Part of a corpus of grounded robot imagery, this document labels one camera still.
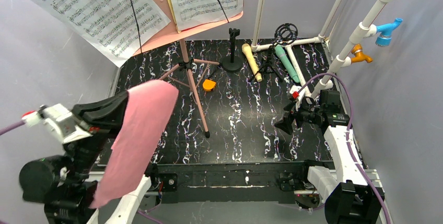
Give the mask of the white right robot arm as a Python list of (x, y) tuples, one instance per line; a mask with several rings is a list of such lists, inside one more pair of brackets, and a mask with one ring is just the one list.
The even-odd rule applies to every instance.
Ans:
[(292, 86), (288, 96), (290, 103), (284, 107), (283, 118), (275, 127), (292, 134), (294, 126), (316, 125), (330, 148), (335, 173), (325, 165), (309, 164), (305, 176), (320, 196), (327, 223), (376, 223), (384, 192), (381, 187), (370, 186), (368, 174), (360, 171), (363, 164), (353, 132), (347, 129), (351, 118), (344, 112), (341, 94), (322, 90), (319, 101), (315, 101), (306, 97), (300, 86)]

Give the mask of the green microphone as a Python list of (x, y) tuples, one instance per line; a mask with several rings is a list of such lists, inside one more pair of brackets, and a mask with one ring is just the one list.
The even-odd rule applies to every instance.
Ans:
[(300, 79), (298, 77), (297, 72), (295, 71), (292, 63), (290, 62), (290, 60), (288, 59), (285, 50), (283, 49), (282, 46), (277, 45), (274, 47), (274, 52), (276, 54), (276, 56), (280, 59), (280, 61), (282, 62), (283, 66), (285, 67), (285, 69), (287, 70), (289, 76), (291, 77), (291, 79), (296, 82), (296, 83), (300, 83)]

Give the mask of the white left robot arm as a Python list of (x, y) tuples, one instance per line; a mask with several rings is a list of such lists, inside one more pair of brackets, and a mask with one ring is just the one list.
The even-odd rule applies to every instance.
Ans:
[(89, 173), (106, 141), (120, 132), (128, 100), (122, 92), (71, 109), (42, 105), (23, 116), (28, 126), (42, 123), (65, 151), (29, 161), (19, 173), (23, 200), (43, 204), (49, 223), (88, 223), (97, 213), (90, 204), (98, 182), (89, 182)]

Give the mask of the right robot arm base mount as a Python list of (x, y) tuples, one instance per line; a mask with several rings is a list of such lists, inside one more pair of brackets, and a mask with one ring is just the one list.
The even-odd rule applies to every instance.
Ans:
[(283, 192), (293, 192), (296, 204), (302, 209), (320, 207), (320, 196), (316, 188), (309, 182), (295, 177), (280, 178), (277, 183)]

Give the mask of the pink sheet music page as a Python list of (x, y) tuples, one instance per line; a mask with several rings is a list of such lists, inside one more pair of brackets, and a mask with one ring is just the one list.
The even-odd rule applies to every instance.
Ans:
[(163, 80), (150, 80), (129, 90), (123, 124), (90, 208), (134, 191), (171, 118), (179, 91)]

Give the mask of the black microphone stand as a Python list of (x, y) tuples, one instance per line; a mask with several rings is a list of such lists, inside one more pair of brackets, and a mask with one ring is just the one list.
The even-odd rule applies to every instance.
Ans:
[(241, 60), (236, 58), (236, 37), (240, 35), (240, 30), (229, 28), (230, 54), (222, 59), (221, 66), (227, 72), (237, 72), (242, 67)]

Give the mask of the small black tripod stand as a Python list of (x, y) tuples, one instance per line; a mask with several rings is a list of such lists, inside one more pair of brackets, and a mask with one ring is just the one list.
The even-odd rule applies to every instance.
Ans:
[(253, 71), (252, 76), (248, 79), (248, 82), (251, 82), (253, 79), (257, 80), (257, 74), (275, 74), (278, 82), (283, 82), (283, 77), (281, 74), (275, 70), (274, 68), (274, 59), (277, 57), (275, 53), (275, 47), (283, 44), (283, 46), (287, 46), (292, 44), (298, 37), (298, 28), (293, 23), (284, 23), (277, 27), (274, 32), (274, 39), (271, 43), (271, 46), (267, 50), (267, 57), (264, 60), (264, 63), (261, 64), (258, 71)]

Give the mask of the cream yellow microphone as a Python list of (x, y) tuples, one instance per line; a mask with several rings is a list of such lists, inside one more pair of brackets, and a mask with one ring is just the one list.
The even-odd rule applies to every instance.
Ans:
[(249, 66), (251, 67), (252, 70), (252, 79), (255, 79), (257, 82), (261, 82), (263, 80), (260, 72), (259, 72), (259, 67), (257, 65), (257, 62), (255, 61), (255, 58), (252, 54), (252, 48), (249, 44), (245, 43), (242, 45), (241, 47), (242, 49), (242, 53), (245, 55), (247, 62), (249, 64)]

